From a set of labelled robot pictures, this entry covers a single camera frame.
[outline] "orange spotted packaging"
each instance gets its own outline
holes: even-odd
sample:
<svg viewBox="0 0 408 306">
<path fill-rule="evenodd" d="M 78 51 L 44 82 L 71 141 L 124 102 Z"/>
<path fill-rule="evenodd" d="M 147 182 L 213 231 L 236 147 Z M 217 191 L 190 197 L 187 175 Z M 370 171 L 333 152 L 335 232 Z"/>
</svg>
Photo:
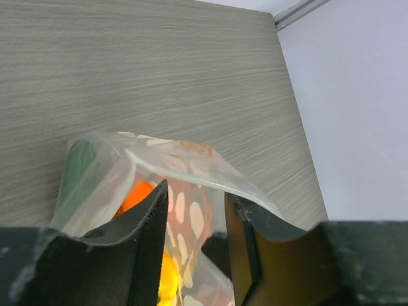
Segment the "orange spotted packaging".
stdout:
<svg viewBox="0 0 408 306">
<path fill-rule="evenodd" d="M 163 179 L 169 206 L 158 305 L 233 306 L 230 280 L 200 251 L 212 233 L 226 231 L 224 193 L 281 214 L 208 145 L 128 132 L 71 141 L 51 226 L 80 237 L 137 205 Z"/>
</svg>

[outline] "gray wood grain surface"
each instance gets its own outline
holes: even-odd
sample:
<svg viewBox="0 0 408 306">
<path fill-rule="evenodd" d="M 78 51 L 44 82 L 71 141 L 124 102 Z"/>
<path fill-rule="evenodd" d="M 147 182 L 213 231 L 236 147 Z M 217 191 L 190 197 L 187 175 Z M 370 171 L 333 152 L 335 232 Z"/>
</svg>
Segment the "gray wood grain surface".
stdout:
<svg viewBox="0 0 408 306">
<path fill-rule="evenodd" d="M 0 224 L 47 224 L 88 131 L 204 142 L 303 228 L 326 219 L 271 15 L 191 0 L 0 0 Z"/>
</svg>

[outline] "white spots pattern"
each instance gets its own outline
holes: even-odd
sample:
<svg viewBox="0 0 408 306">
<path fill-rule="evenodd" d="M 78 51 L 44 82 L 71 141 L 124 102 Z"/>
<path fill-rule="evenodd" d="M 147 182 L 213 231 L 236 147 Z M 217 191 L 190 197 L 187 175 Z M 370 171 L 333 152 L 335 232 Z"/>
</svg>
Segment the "white spots pattern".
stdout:
<svg viewBox="0 0 408 306">
<path fill-rule="evenodd" d="M 190 205 L 190 223 L 196 238 L 199 238 L 204 229 L 204 216 L 198 202 Z"/>
<path fill-rule="evenodd" d="M 191 270 L 189 267 L 187 267 L 186 271 L 184 272 L 184 285 L 187 288 L 193 287 L 193 277 L 191 276 Z"/>
<path fill-rule="evenodd" d="M 131 138 L 135 138 L 135 137 L 136 137 L 135 134 L 130 133 L 130 132 L 117 132 L 117 133 L 118 133 L 118 134 L 121 134 L 121 135 L 124 135 L 124 136 L 127 136 L 127 137 L 131 137 Z"/>
<path fill-rule="evenodd" d="M 173 232 L 171 231 L 171 227 L 170 227 L 170 224 L 168 224 L 168 222 L 166 223 L 166 227 L 167 227 L 167 234 L 168 234 L 168 238 L 170 239 L 171 246 L 176 247 L 176 240 L 174 239 Z"/>
<path fill-rule="evenodd" d="M 170 185 L 168 187 L 168 211 L 171 212 L 174 206 L 174 195 L 173 195 L 173 188 Z"/>
<path fill-rule="evenodd" d="M 176 219 L 179 223 L 183 223 L 184 222 L 184 207 L 186 205 L 186 199 L 184 196 L 184 193 L 181 192 L 178 194 L 177 196 L 177 200 L 176 200 Z"/>
<path fill-rule="evenodd" d="M 204 176 L 208 176 L 208 165 L 200 162 L 200 161 L 190 161 L 190 167 L 191 167 L 191 171 L 193 171 L 193 173 L 195 175 L 204 175 Z"/>
<path fill-rule="evenodd" d="M 168 139 L 160 139 L 160 138 L 151 138 L 147 140 L 146 145 L 162 145 L 164 143 L 169 143 L 172 142 L 173 140 L 168 140 Z"/>
<path fill-rule="evenodd" d="M 168 155 L 164 162 L 169 169 L 187 171 L 187 166 L 177 157 Z"/>
<path fill-rule="evenodd" d="M 184 306 L 204 306 L 201 302 L 187 295 L 183 299 Z"/>
<path fill-rule="evenodd" d="M 187 246 L 186 242 L 184 241 L 184 237 L 181 234 L 177 235 L 177 241 L 178 241 L 178 247 L 180 249 L 180 255 L 181 255 L 181 263 L 184 265 L 186 263 L 188 253 L 187 253 Z"/>
</svg>

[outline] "yellow item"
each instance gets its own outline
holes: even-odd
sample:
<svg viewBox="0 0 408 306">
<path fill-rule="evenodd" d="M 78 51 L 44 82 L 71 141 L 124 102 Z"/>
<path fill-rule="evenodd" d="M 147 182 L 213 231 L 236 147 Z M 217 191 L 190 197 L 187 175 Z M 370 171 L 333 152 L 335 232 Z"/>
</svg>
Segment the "yellow item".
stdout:
<svg viewBox="0 0 408 306">
<path fill-rule="evenodd" d="M 179 272 L 173 258 L 164 251 L 161 264 L 158 306 L 170 306 L 179 286 Z"/>
</svg>

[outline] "orange item inside bag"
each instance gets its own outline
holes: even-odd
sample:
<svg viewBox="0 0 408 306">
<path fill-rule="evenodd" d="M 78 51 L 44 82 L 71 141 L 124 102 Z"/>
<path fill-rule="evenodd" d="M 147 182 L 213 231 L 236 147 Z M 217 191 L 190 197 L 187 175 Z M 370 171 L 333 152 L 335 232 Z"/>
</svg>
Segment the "orange item inside bag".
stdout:
<svg viewBox="0 0 408 306">
<path fill-rule="evenodd" d="M 136 206 L 143 201 L 152 191 L 153 187 L 145 180 L 141 181 L 135 188 L 127 195 L 123 201 L 117 213 L 114 215 L 114 219 L 128 211 L 130 208 Z"/>
</svg>

